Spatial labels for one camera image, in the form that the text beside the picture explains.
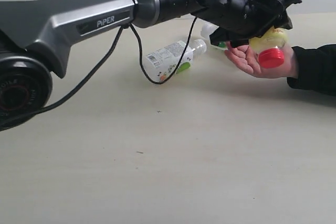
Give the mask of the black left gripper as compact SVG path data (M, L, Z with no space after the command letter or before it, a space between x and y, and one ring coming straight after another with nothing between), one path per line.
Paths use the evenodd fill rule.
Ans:
M302 0L195 0L200 9L192 15L219 28L209 36L218 46L229 42L233 48L249 45L256 35L263 35L271 27L292 29L287 8Z

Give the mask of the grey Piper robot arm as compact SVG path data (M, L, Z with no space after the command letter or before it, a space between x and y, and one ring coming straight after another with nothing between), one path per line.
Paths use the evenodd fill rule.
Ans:
M136 30L187 14L217 26L211 42L236 47L271 28L291 29L287 8L302 0L34 0L1 2L1 130L48 105L54 73L66 74L71 47L117 28Z

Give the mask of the black sleeved forearm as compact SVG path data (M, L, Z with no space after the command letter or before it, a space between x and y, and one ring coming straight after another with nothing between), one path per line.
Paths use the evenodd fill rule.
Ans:
M295 46L293 50L298 75L287 78L288 86L335 96L335 44L315 49Z

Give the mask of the person's open hand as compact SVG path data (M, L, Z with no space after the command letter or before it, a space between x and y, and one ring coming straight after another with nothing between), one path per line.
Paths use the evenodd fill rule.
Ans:
M257 61L257 55L248 45L233 48L229 42L224 51L226 57L241 71L256 78L278 79L298 78L298 63L295 52L289 44L282 47L285 61L278 68L265 69Z

